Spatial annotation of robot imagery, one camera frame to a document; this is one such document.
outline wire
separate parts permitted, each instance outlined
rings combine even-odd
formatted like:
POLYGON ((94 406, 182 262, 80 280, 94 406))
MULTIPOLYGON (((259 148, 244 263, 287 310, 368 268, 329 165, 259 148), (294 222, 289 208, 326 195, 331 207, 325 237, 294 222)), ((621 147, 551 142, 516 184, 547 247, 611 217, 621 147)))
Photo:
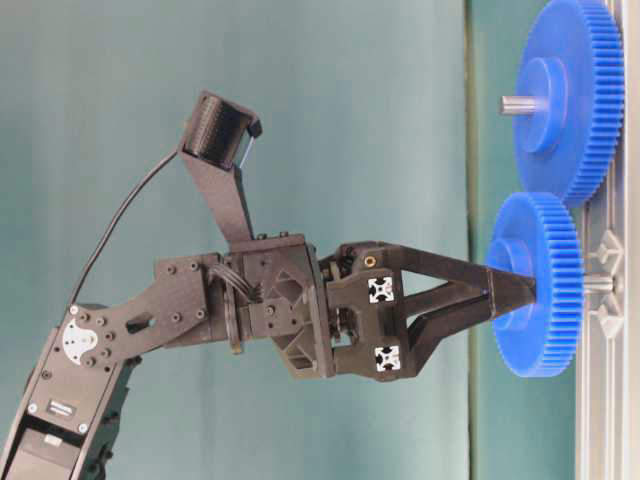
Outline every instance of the wire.
POLYGON ((69 302, 67 304, 67 308, 69 306, 73 305, 74 303, 76 303, 76 300, 78 299, 78 295, 80 294, 80 290, 82 290, 82 286, 84 285, 84 282, 87 279, 87 275, 89 275, 89 272, 91 271, 91 268, 93 268, 93 264, 96 263, 96 260, 98 259, 98 257, 102 253, 102 251, 104 250, 104 247, 107 244, 107 242, 109 241, 109 238, 111 237, 111 234, 113 233, 113 230, 116 228, 116 225, 118 225, 118 222, 122 218, 122 215, 127 210, 129 205, 131 204, 131 202, 133 202, 133 200, 138 196, 138 194, 144 188, 144 186, 147 183, 149 183, 149 180, 151 180, 153 177, 155 177, 155 175, 160 170, 162 170, 165 166, 167 166, 167 164, 171 160, 173 160, 173 158, 176 156, 177 153, 178 153, 177 150, 173 150, 171 153, 169 153, 167 156, 165 156, 162 160, 160 160, 160 162, 155 167, 153 167, 151 170, 149 170, 149 172, 142 178, 142 180, 140 180, 136 184, 136 186, 133 187, 133 190, 131 190, 131 192, 129 192, 129 195, 127 195, 127 197, 124 199, 124 201, 120 204, 120 206, 118 207, 118 210, 116 210, 116 213, 113 215, 113 218, 111 219, 111 222, 109 222, 109 225, 107 226, 107 229, 102 234, 102 237, 100 237, 100 241, 98 242, 98 246, 96 246, 96 249, 93 251, 93 253, 89 257, 89 259, 87 260, 87 263, 85 263, 84 267, 82 268, 82 272, 80 273, 80 277, 78 278, 78 281, 76 282, 76 285, 73 288, 73 291, 71 293, 71 297, 69 297, 69 302))
POLYGON ((249 303, 259 303, 260 289, 252 286, 244 277, 240 276, 235 270, 227 267, 222 263, 218 263, 209 267, 207 281, 209 284, 213 282, 215 277, 221 278, 230 284, 242 297, 249 303))

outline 3d printed part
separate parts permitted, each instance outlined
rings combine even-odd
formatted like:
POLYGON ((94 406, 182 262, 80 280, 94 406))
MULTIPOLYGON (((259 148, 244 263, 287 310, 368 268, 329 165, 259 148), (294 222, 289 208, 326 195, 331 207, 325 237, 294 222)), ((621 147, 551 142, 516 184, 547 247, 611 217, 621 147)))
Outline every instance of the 3d printed part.
POLYGON ((525 190, 550 192, 568 207, 602 183, 622 125, 624 66, 620 34, 600 0, 553 0, 534 23, 522 54, 514 149, 525 190))
POLYGON ((580 245, 562 202, 549 193, 515 193, 502 206, 487 265, 536 279, 536 303, 493 321, 507 366, 521 377, 551 377, 571 362, 584 299, 580 245))

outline blue plastic gear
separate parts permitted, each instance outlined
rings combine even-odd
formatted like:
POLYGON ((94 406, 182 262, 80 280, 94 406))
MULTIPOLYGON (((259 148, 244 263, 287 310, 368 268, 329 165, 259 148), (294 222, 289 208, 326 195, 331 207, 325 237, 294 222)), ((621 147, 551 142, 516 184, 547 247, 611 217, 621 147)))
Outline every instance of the blue plastic gear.
POLYGON ((520 180, 578 207, 609 169, 624 107, 620 33, 600 0, 552 0, 522 54, 516 95, 535 113, 514 118, 520 180))
POLYGON ((507 366, 521 377, 560 374, 575 354, 584 302, 573 220, 550 193, 515 193, 498 214, 487 265, 536 279, 536 303, 496 318, 507 366))

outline teal backdrop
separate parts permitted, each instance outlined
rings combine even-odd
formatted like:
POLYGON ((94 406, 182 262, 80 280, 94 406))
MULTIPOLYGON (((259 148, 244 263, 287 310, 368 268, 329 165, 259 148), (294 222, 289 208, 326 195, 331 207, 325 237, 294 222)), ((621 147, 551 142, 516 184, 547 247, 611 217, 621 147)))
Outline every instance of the teal backdrop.
MULTIPOLYGON (((502 202, 521 189, 511 120, 498 114, 511 95, 527 33, 545 0, 466 0, 471 254, 483 262, 502 202)), ((504 365, 491 325, 472 330, 471 442, 474 480, 574 478, 575 370, 523 379, 504 365)))
MULTIPOLYGON (((3 438, 84 260, 203 88, 262 116, 245 167, 257 232, 304 232, 320 254, 379 239, 466 258, 463 25, 462 0, 3 1, 3 438)), ((154 259, 225 249, 175 161, 81 299, 123 302, 154 259)), ((246 350, 146 355, 109 478, 468 478, 465 334, 388 385, 294 381, 268 342, 246 350)))

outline gear teeth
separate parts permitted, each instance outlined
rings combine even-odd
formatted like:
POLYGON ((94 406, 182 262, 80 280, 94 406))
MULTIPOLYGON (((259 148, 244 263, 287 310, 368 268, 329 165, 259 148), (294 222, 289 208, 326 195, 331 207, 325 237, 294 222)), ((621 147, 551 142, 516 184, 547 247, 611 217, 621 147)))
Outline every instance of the gear teeth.
MULTIPOLYGON (((546 342, 538 364, 527 376, 553 377, 569 366, 580 338, 584 303, 582 252, 571 215, 560 199, 550 193, 527 196, 534 206, 538 227, 544 232, 552 290, 546 342)), ((496 340, 500 355, 509 365, 497 335, 496 340)))
POLYGON ((579 0, 591 38, 593 113, 580 167, 563 200, 578 207, 596 192, 609 171, 624 110, 624 54, 615 21, 600 1, 579 0))

